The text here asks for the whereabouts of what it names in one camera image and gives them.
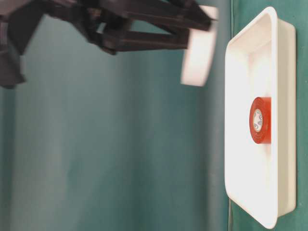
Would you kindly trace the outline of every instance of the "green backdrop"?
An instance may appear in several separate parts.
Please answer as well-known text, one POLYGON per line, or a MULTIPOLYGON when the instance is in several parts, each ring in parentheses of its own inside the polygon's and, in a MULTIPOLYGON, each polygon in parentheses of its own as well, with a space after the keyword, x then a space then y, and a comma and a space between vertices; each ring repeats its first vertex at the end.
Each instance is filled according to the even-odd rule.
POLYGON ((230 3, 200 3, 220 10, 204 88, 180 84, 182 51, 110 56, 42 20, 24 56, 27 83, 0 90, 1 230, 227 229, 230 3))
MULTIPOLYGON (((232 34, 236 35, 246 24, 257 16, 267 6, 273 6, 278 17, 293 24, 296 28, 297 43, 297 207, 294 212, 278 219, 276 231, 305 231, 308 230, 308 143, 306 131, 308 129, 308 78, 306 73, 308 1, 306 0, 232 0, 232 34)), ((266 230, 246 212, 232 203, 232 229, 233 231, 259 231, 266 230)))

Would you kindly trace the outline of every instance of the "red tape roll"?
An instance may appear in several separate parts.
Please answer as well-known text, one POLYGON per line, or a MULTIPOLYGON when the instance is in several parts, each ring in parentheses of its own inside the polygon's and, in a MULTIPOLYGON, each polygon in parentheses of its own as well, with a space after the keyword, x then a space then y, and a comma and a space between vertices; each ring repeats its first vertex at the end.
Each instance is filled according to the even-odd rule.
POLYGON ((250 134, 256 143, 271 142, 271 100, 270 97, 257 97, 250 108, 250 134))

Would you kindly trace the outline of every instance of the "white tray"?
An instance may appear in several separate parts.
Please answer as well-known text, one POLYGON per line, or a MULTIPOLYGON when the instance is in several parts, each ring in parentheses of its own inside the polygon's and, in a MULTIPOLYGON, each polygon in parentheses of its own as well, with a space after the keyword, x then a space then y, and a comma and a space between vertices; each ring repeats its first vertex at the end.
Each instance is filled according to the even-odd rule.
POLYGON ((225 74, 225 184, 264 227, 296 205, 295 28, 267 7, 229 43, 225 74), (249 112, 271 97, 271 144, 256 144, 249 112))

